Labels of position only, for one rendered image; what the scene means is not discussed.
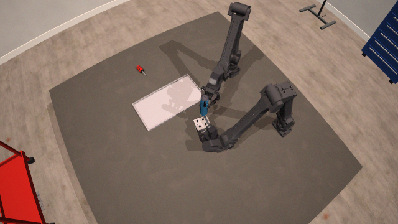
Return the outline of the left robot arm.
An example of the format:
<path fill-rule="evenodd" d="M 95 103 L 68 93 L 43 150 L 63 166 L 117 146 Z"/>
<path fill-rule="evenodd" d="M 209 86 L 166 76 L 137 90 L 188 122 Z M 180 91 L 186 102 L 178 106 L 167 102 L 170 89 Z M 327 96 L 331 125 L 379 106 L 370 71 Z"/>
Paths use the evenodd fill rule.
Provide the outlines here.
<path fill-rule="evenodd" d="M 290 133 L 295 121 L 292 118 L 293 98 L 297 93 L 292 88 L 289 81 L 278 84 L 268 84 L 261 91 L 261 99 L 258 103 L 232 128 L 225 131 L 220 136 L 214 125 L 206 126 L 207 135 L 202 149 L 205 152 L 221 152 L 234 147 L 234 144 L 241 135 L 250 128 L 266 112 L 276 113 L 277 119 L 273 120 L 272 125 L 279 134 L 284 137 Z M 281 112 L 279 113 L 281 109 Z M 217 151 L 219 150 L 219 151 Z"/>

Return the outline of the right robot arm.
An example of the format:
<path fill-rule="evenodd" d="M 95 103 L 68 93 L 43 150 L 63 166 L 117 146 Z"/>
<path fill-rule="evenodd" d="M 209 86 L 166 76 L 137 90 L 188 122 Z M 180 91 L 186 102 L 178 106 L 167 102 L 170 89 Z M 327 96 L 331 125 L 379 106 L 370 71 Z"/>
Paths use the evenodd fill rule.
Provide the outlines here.
<path fill-rule="evenodd" d="M 228 75 L 233 75 L 240 71 L 240 68 L 237 66 L 239 62 L 238 59 L 241 57 L 238 41 L 240 40 L 244 21 L 248 21 L 249 19 L 248 16 L 251 12 L 250 8 L 250 6 L 241 4 L 239 2 L 230 4 L 228 15 L 231 16 L 231 25 L 229 27 L 223 53 L 217 64 L 217 67 L 213 69 L 213 72 L 210 75 L 210 80 L 208 81 L 206 87 L 219 91 L 222 82 L 229 78 Z"/>

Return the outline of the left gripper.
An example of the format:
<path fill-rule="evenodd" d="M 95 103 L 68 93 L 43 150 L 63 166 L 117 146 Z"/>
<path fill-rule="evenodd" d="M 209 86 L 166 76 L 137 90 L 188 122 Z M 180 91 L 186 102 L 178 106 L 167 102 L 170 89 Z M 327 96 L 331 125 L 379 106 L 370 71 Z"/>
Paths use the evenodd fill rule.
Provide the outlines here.
<path fill-rule="evenodd" d="M 196 130 L 197 130 L 197 128 L 196 128 Z M 207 135 L 208 133 L 207 133 L 207 131 L 205 131 L 204 133 L 202 133 L 201 131 L 198 131 L 197 130 L 197 132 L 198 132 L 198 135 L 199 135 L 199 138 L 200 138 L 200 141 L 202 142 L 205 142 L 206 140 L 205 140 L 205 135 Z M 202 142 L 202 143 L 203 143 Z"/>

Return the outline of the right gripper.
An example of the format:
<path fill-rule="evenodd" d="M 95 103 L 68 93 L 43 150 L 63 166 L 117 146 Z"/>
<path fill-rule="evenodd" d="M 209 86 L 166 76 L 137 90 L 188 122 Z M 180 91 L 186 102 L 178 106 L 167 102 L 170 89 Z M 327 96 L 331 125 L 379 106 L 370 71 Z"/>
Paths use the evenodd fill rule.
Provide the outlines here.
<path fill-rule="evenodd" d="M 211 88 L 208 88 L 208 87 L 205 87 L 205 86 L 202 86 L 201 89 L 202 89 L 201 95 L 206 94 L 209 97 L 210 102 L 209 102 L 209 105 L 207 107 L 207 109 L 208 109 L 210 106 L 212 106 L 213 104 L 216 103 L 216 100 L 219 100 L 220 92 L 218 92 L 216 90 L 212 90 Z"/>

